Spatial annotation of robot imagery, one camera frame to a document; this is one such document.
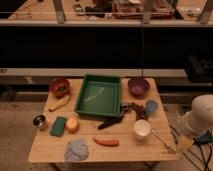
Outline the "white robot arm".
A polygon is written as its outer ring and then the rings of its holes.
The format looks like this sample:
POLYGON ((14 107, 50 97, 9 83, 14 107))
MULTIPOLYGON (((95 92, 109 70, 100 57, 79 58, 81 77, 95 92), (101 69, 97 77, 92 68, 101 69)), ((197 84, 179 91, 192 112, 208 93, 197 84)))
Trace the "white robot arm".
POLYGON ((194 138, 203 136, 213 127, 213 95, 201 95, 193 99, 191 110, 186 112, 178 124, 180 138, 177 150, 182 153, 194 143, 194 138))

